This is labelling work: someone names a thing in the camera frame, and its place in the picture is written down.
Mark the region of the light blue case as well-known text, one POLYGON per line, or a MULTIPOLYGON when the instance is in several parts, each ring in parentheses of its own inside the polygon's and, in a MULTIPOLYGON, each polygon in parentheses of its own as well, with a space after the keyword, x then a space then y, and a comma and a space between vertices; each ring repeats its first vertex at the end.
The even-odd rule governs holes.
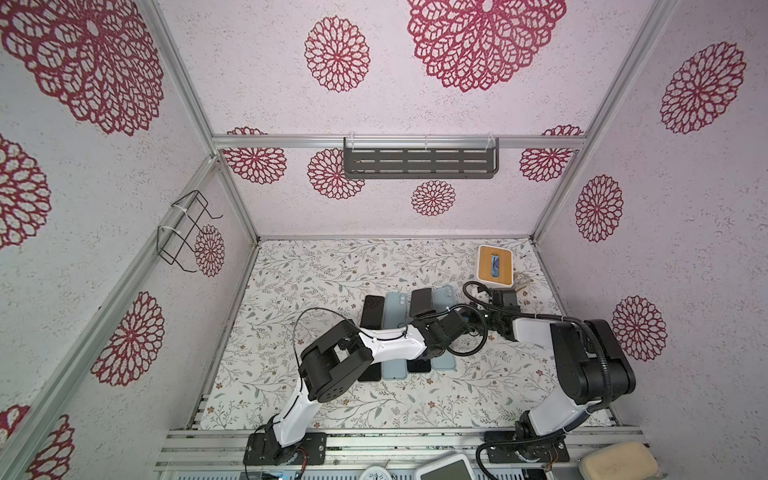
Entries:
POLYGON ((382 328, 403 328, 408 319, 407 296, 405 293, 389 292, 385 295, 382 328))
POLYGON ((456 304, 456 295, 451 285, 444 285, 432 290, 432 306, 436 312, 449 310, 456 304))
POLYGON ((431 367, 436 371, 455 371, 457 368, 456 359, 450 352, 446 352, 433 358, 431 367))

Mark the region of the blue phone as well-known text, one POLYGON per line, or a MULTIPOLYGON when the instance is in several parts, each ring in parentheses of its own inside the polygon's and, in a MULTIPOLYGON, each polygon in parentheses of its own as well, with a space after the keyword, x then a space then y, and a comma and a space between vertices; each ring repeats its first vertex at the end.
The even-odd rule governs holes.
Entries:
POLYGON ((407 360, 406 367, 409 374, 429 373, 432 370, 430 360, 407 360))

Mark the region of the black phone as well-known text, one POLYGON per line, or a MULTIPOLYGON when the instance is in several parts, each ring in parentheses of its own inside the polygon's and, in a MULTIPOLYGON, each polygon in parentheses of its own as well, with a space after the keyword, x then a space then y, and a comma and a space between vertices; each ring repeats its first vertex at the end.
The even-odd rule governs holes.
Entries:
POLYGON ((385 298, 377 295, 367 295, 363 302, 359 326, 368 330, 381 330, 385 298))
POLYGON ((431 288, 421 288, 411 292, 409 306, 409 317, 411 319, 434 312, 431 288))

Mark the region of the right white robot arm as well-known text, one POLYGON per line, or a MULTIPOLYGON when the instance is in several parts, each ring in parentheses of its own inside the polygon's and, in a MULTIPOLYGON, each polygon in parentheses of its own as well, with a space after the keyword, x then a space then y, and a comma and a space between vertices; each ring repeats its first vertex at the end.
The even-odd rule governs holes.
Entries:
POLYGON ((522 438, 563 435, 634 392, 636 375, 607 321, 525 313, 513 289, 486 288, 484 292, 489 300, 481 304, 490 313, 491 330, 553 354, 557 383, 542 403, 516 423, 522 438))

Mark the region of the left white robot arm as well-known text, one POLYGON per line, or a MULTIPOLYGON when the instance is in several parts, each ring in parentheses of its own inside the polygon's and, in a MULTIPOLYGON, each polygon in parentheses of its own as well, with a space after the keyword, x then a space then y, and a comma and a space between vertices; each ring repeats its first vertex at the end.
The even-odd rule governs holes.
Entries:
POLYGON ((340 321, 298 356, 297 384, 285 408, 264 427, 265 443, 277 450, 297 446, 320 406, 346 393, 369 367, 395 360, 431 360, 468 331, 468 322, 454 311, 385 330, 340 321))

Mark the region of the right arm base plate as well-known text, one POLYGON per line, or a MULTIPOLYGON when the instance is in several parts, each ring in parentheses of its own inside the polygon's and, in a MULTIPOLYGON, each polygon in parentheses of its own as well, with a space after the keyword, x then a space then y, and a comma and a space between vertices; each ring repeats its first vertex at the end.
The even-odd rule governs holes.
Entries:
POLYGON ((519 438, 514 431, 489 431, 483 434, 483 442, 491 444, 486 452, 492 464, 570 461, 564 435, 519 438))

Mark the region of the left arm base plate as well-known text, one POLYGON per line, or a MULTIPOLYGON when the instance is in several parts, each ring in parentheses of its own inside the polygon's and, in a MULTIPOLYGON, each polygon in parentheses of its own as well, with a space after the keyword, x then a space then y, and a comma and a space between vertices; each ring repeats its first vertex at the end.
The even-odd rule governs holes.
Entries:
POLYGON ((272 433, 254 432, 248 437, 243 465, 254 466, 316 466, 325 461, 328 435, 307 433, 291 446, 281 446, 272 433))

